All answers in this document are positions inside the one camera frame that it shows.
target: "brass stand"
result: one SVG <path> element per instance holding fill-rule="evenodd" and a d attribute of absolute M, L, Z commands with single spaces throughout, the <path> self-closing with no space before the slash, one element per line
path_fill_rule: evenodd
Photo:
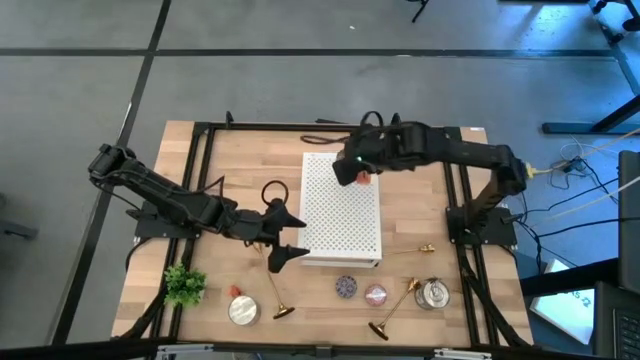
<path fill-rule="evenodd" d="M 394 251 L 394 252 L 390 252 L 390 253 L 384 253 L 382 254 L 382 256 L 387 256 L 387 255 L 397 255 L 397 254 L 406 254 L 406 253 L 410 253 L 410 252 L 414 252 L 414 251 L 419 251 L 421 253 L 425 253 L 425 254 L 429 254 L 432 252 L 436 251 L 436 248 L 431 245 L 431 244 L 427 244 L 427 245 L 423 245 L 420 246 L 417 249 L 412 249 L 412 250 L 403 250 L 403 251 Z"/>
<path fill-rule="evenodd" d="M 420 281 L 416 278 L 411 279 L 411 281 L 409 282 L 409 287 L 407 288 L 407 292 L 405 292 L 404 295 L 402 295 L 400 300 L 398 300 L 398 303 L 396 303 L 396 306 L 394 306 L 393 309 L 391 309 L 391 312 L 389 312 L 387 317 L 384 318 L 384 320 L 382 320 L 382 322 L 379 323 L 378 325 L 375 325 L 374 323 L 369 322 L 369 327 L 371 328 L 371 330 L 373 330 L 373 332 L 376 333 L 376 335 L 380 336 L 385 341 L 389 340 L 389 337 L 384 332 L 384 327 L 387 325 L 387 321 L 389 321 L 391 316 L 393 316 L 393 313 L 395 313 L 396 310 L 398 310 L 398 307 L 400 306 L 400 304 L 402 304 L 402 301 L 404 300 L 404 298 L 406 298 L 407 295 L 409 295 L 409 293 L 411 293 L 413 290 L 416 290 L 419 288 L 420 288 Z"/>
<path fill-rule="evenodd" d="M 260 259 L 262 260 L 262 264 L 264 265 L 264 270 L 267 273 L 267 277 L 269 278 L 269 282 L 271 283 L 271 288 L 273 289 L 273 293 L 276 294 L 276 299 L 278 299 L 278 312 L 273 315 L 273 319 L 280 319 L 288 314 L 291 314 L 296 308 L 287 307 L 280 300 L 280 294 L 278 294 L 278 288 L 276 288 L 276 284 L 273 282 L 273 278 L 271 277 L 271 273 L 269 272 L 269 268 L 267 262 L 264 259 L 264 255 L 262 253 L 262 245 L 261 244 L 253 244 L 253 248 L 256 249 L 258 254 L 260 254 Z"/>

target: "pegboard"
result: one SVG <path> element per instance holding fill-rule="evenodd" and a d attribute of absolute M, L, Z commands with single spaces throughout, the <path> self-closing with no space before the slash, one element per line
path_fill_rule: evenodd
<path fill-rule="evenodd" d="M 341 186 L 335 153 L 304 153 L 298 246 L 311 250 L 303 265 L 374 267 L 382 259 L 378 177 Z"/>

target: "wooden tabletop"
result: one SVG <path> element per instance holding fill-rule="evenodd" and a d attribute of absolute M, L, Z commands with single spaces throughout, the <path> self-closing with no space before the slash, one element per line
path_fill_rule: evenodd
<path fill-rule="evenodd" d="M 155 171 L 180 183 L 185 167 L 193 122 L 169 121 L 155 165 Z M 486 143 L 482 128 L 462 128 L 463 139 Z M 302 154 L 336 152 L 340 144 L 314 146 L 299 140 L 302 133 L 280 131 L 216 131 L 208 181 L 226 176 L 224 195 L 239 203 L 238 208 L 264 211 L 260 191 L 265 183 L 278 179 L 290 189 L 289 211 L 297 215 L 300 203 Z M 330 133 L 339 137 L 342 134 Z M 204 141 L 200 141 L 193 184 L 199 173 Z M 454 166 L 457 187 L 458 171 Z M 489 171 L 469 168 L 474 196 L 489 180 Z M 377 268 L 331 268 L 303 266 L 299 260 L 287 263 L 273 278 L 283 302 L 296 307 L 284 318 L 273 320 L 277 301 L 262 263 L 252 248 L 241 241 L 203 233 L 195 244 L 192 267 L 207 274 L 204 299 L 182 314 L 179 339 L 190 341 L 229 341 L 280 344 L 395 345 L 395 346 L 468 346 L 461 282 L 455 248 L 449 243 L 444 208 L 448 205 L 442 164 L 436 163 L 415 172 L 388 172 L 380 176 L 380 209 L 383 252 L 417 248 L 431 243 L 434 254 L 409 253 L 383 258 Z M 462 191 L 457 191 L 462 203 Z M 282 196 L 274 186 L 266 198 Z M 296 245 L 296 229 L 281 233 L 283 244 Z M 131 258 L 113 335 L 133 325 L 158 291 L 167 240 L 153 239 Z M 483 247 L 491 295 L 507 321 L 518 334 L 532 342 L 527 313 L 520 290 L 514 259 L 497 246 Z M 348 300 L 338 297 L 336 279 L 351 275 L 358 283 L 357 294 Z M 404 293 L 411 277 L 439 277 L 451 291 L 451 302 L 441 310 L 419 308 L 413 296 L 407 297 L 386 332 L 389 341 L 376 336 L 367 326 L 380 322 Z M 378 283 L 389 297 L 374 308 L 364 300 L 364 289 Z M 262 316 L 251 327 L 234 325 L 227 316 L 231 285 L 237 285 L 261 306 Z M 480 337 L 487 342 L 482 307 L 476 300 Z M 165 311 L 162 334 L 167 334 L 171 310 Z"/>

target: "concrete floor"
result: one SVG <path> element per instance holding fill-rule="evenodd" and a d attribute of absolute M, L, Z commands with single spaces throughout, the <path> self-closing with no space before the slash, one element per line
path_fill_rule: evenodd
<path fill-rule="evenodd" d="M 2 0 L 0 50 L 146 49 L 161 3 Z M 415 3 L 387 0 L 173 1 L 160 48 L 609 49 L 587 5 L 433 0 L 412 25 L 416 10 Z M 599 19 L 614 27 L 627 16 L 611 4 Z M 634 71 L 640 71 L 637 46 L 636 36 L 620 44 Z M 0 57 L 0 192 L 10 201 L 2 216 L 40 229 L 34 241 L 0 239 L 2 348 L 48 341 L 97 195 L 86 166 L 100 144 L 117 139 L 141 64 L 136 56 Z M 573 140 L 542 135 L 541 123 L 594 122 L 632 96 L 618 62 L 608 57 L 156 57 L 129 146 L 151 166 L 166 120 L 220 121 L 229 110 L 238 121 L 356 122 L 375 109 L 432 125 L 485 127 L 492 143 L 508 144 L 517 156 L 546 168 Z M 609 139 L 578 137 L 593 145 Z M 622 141 L 611 149 L 640 151 L 640 142 Z M 589 162 L 603 181 L 616 177 L 615 154 L 596 154 Z M 529 208 L 593 186 L 590 178 L 572 177 L 569 190 L 558 190 L 547 180 L 530 182 Z M 509 199 L 509 206 L 520 209 L 521 203 Z M 110 334 L 135 226 L 125 208 L 111 202 L 72 342 Z M 545 233 L 616 215 L 616 206 L 606 201 L 538 229 Z M 529 223 L 546 216 L 532 216 Z M 520 230 L 518 236 L 521 276 L 530 275 L 526 264 L 535 245 Z M 575 264 L 591 263 L 616 256 L 617 227 L 579 229 L 543 243 Z M 543 252 L 545 260 L 552 257 Z M 535 317 L 532 323 L 539 344 L 589 351 Z"/>

